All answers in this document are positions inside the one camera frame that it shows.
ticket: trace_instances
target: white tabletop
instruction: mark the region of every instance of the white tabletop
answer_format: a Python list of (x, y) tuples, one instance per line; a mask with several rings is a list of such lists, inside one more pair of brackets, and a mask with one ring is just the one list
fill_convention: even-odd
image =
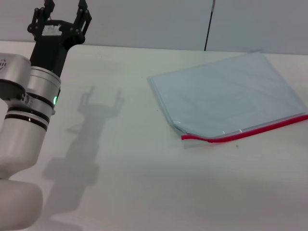
[[(30, 57), (34, 44), (0, 42)], [(45, 207), (29, 231), (304, 231), (308, 122), (223, 144), (181, 141), (147, 77), (238, 53), (76, 46), (34, 182)], [(308, 57), (266, 57), (308, 105)], [(0, 103), (0, 120), (6, 114)]]

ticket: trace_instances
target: black gripper housing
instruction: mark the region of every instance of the black gripper housing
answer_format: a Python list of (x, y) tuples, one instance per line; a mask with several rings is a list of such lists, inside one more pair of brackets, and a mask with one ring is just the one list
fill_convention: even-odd
[[(36, 8), (28, 32), (36, 41), (30, 61), (32, 66), (45, 68), (61, 76), (68, 50), (85, 42), (85, 34), (92, 20), (86, 0), (79, 0), (74, 23), (48, 20), (54, 9), (53, 0), (45, 0), (45, 7)], [(61, 35), (42, 35), (45, 26), (60, 26)]]

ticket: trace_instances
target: green indicator light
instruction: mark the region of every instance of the green indicator light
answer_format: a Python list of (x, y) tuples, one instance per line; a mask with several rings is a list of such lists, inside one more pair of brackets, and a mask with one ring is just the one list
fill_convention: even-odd
[(58, 97), (56, 96), (56, 97), (54, 97), (54, 99), (53, 99), (53, 104), (56, 105), (57, 101), (58, 101)]

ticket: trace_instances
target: clear plastic bag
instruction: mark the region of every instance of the clear plastic bag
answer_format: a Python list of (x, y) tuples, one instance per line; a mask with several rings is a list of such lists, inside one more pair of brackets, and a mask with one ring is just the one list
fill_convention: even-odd
[(308, 119), (305, 105), (261, 53), (149, 82), (182, 139), (225, 142)]

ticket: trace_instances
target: red edge strip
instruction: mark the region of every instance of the red edge strip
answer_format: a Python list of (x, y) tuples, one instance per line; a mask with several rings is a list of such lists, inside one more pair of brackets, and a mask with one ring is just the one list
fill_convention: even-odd
[(182, 135), (182, 140), (189, 140), (189, 139), (193, 139), (193, 140), (200, 140), (200, 141), (207, 141), (209, 143), (222, 143), (222, 142), (229, 142), (229, 141), (234, 141), (234, 140), (238, 140), (241, 138), (245, 138), (248, 136), (253, 136), (262, 132), (266, 132), (266, 131), (270, 131), (273, 129), (277, 129), (277, 128), (281, 128), (290, 124), (294, 124), (294, 123), (298, 123), (300, 121), (306, 120), (308, 119), (308, 115), (301, 115), (299, 117), (296, 118), (292, 118), (292, 119), (288, 119), (276, 124), (271, 124), (262, 128), (257, 128), (255, 130), (251, 130), (251, 131), (247, 131), (247, 132), (243, 132), (243, 133), (239, 133), (233, 136), (228, 136), (228, 137), (222, 137), (222, 138), (216, 138), (216, 139), (207, 139), (207, 138), (202, 138), (199, 136), (194, 136), (194, 135)]

